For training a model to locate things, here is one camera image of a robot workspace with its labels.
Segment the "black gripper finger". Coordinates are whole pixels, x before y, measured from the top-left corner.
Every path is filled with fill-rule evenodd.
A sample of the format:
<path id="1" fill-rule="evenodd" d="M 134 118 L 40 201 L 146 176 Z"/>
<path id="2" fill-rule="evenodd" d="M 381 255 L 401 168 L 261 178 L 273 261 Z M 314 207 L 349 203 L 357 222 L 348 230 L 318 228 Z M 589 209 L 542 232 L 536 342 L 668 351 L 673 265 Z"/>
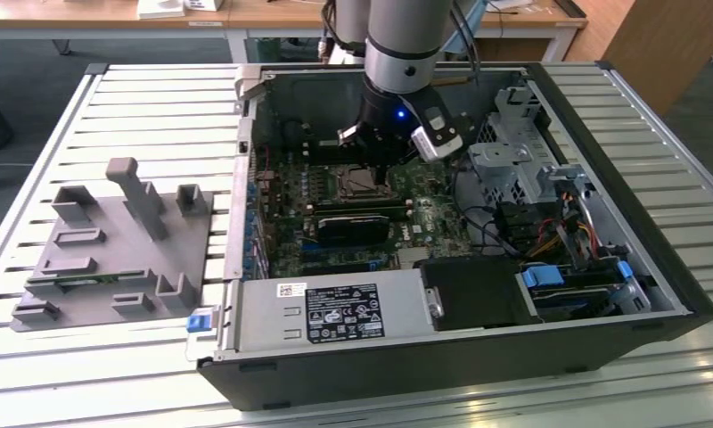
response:
<path id="1" fill-rule="evenodd" d="M 392 170 L 404 162 L 405 151 L 392 154 L 378 166 L 378 190 L 382 195 L 392 193 Z"/>
<path id="2" fill-rule="evenodd" d="M 357 127 L 338 131 L 338 147 L 356 160 L 346 164 L 337 173 L 341 196 L 380 195 L 377 179 L 377 163 L 366 144 L 357 135 Z"/>

